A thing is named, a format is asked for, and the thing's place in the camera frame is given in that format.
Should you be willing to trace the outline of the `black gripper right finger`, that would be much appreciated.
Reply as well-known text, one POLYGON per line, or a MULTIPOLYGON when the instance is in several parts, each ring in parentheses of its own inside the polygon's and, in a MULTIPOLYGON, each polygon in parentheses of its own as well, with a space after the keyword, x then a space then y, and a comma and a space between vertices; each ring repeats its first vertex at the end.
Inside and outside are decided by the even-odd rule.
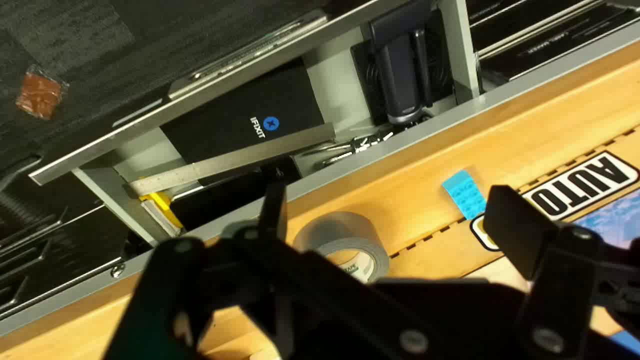
POLYGON ((538 212, 509 185, 491 185, 483 230, 513 263, 522 278, 532 279, 546 243, 558 225, 538 212))

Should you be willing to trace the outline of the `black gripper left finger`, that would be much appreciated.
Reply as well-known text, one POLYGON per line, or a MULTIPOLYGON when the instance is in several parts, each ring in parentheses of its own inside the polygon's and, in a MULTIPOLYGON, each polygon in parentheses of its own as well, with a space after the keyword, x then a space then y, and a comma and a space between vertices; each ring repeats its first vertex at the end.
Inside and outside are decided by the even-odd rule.
POLYGON ((258 215, 258 234, 262 238, 284 240, 286 238, 286 180, 276 178, 263 194, 262 209, 258 215))

